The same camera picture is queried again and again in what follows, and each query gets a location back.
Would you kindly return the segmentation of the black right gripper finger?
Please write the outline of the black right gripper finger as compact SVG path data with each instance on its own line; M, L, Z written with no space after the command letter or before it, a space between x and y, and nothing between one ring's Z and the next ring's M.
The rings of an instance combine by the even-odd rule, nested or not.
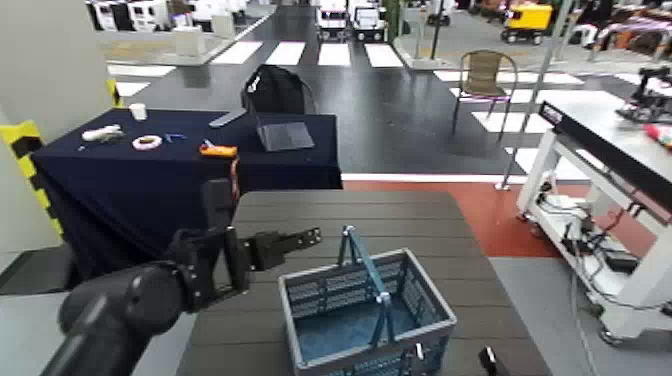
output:
M488 376L510 376L510 371L491 346L482 348L479 351L478 359Z

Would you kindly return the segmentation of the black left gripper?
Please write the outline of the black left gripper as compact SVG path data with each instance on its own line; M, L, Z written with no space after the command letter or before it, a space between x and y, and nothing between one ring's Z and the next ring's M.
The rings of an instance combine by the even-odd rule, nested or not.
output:
M178 231L178 270L185 311L196 313L250 288L251 271L266 271L285 262L285 254L322 241L319 227L295 233L263 231L248 237L249 252L233 226Z

